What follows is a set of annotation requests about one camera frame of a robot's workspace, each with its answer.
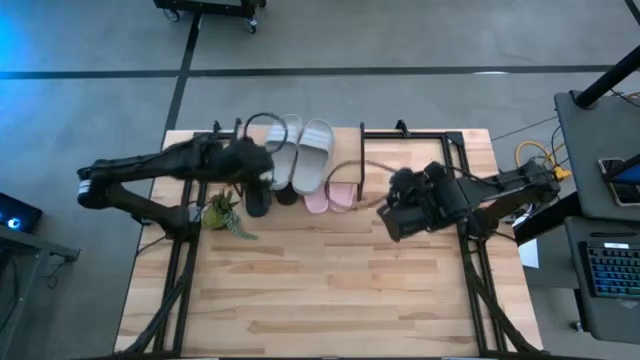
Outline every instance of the wooden table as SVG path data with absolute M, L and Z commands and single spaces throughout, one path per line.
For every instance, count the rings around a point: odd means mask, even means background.
M 461 131 L 471 171 L 495 174 L 488 131 Z M 191 131 L 170 131 L 165 146 L 191 136 Z M 368 159 L 396 168 L 417 170 L 442 161 L 440 142 L 434 140 L 366 140 L 366 150 Z M 366 171 L 365 198 L 386 193 L 389 174 Z M 209 194 L 218 190 L 209 186 Z M 152 199 L 175 205 L 181 192 L 182 182 L 159 178 Z M 267 216 L 257 219 L 248 217 L 242 204 L 237 209 L 259 240 L 202 231 L 183 356 L 477 355 L 453 227 L 394 243 L 375 209 L 310 215 L 302 203 L 286 207 L 274 201 Z M 508 227 L 500 230 L 511 233 Z M 147 227 L 140 246 L 162 235 L 158 227 Z M 117 350 L 133 342 L 160 305 L 170 248 L 170 241 L 160 242 L 138 257 Z M 495 237 L 488 253 L 500 305 L 541 348 L 516 244 Z M 487 338 L 495 349 L 487 314 Z

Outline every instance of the white paper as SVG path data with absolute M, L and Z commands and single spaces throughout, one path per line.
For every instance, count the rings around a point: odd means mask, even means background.
M 528 213 L 517 218 L 516 221 L 513 222 L 513 226 L 525 221 L 527 217 L 529 217 Z M 538 262 L 538 239 L 531 239 L 520 245 L 518 247 L 518 252 L 520 253 L 520 262 L 522 262 L 522 265 L 536 269 L 540 268 L 540 264 Z

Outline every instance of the keyboard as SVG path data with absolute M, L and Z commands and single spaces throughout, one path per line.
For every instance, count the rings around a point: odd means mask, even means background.
M 640 298 L 640 246 L 583 242 L 582 258 L 594 296 Z

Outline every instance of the slipper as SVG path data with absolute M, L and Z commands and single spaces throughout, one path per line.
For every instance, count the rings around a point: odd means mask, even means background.
M 244 205 L 251 217 L 262 217 L 269 212 L 271 191 L 263 182 L 246 184 L 244 188 Z
M 324 187 L 321 186 L 313 194 L 305 195 L 304 205 L 311 214 L 322 214 L 327 211 L 329 209 L 329 199 L 324 193 Z
M 345 212 L 353 205 L 353 195 L 356 192 L 354 184 L 329 184 L 329 207 L 334 212 Z
M 311 195 L 322 187 L 326 168 L 333 155 L 335 135 L 326 121 L 312 119 L 302 129 L 298 161 L 291 183 L 300 195 Z
M 279 122 L 274 122 L 269 129 L 264 147 L 271 154 L 273 159 L 273 183 L 271 190 L 277 191 L 287 187 L 291 181 L 291 173 L 293 164 L 296 162 L 298 154 L 298 139 L 300 138 L 300 130 L 302 129 L 302 119 L 295 114 L 284 115 L 282 118 L 287 125 L 287 140 L 282 149 L 275 151 L 284 139 L 284 128 Z
M 276 200 L 280 205 L 293 205 L 298 201 L 298 193 L 293 190 L 293 186 L 289 183 L 284 189 L 276 191 Z

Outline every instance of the potted succulent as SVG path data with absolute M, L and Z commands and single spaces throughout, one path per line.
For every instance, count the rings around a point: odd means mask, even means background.
M 229 229 L 231 233 L 241 239 L 256 240 L 258 237 L 249 234 L 240 226 L 240 216 L 236 214 L 233 207 L 239 201 L 231 201 L 233 193 L 231 190 L 225 193 L 224 189 L 211 197 L 209 205 L 202 213 L 202 225 L 211 230 Z

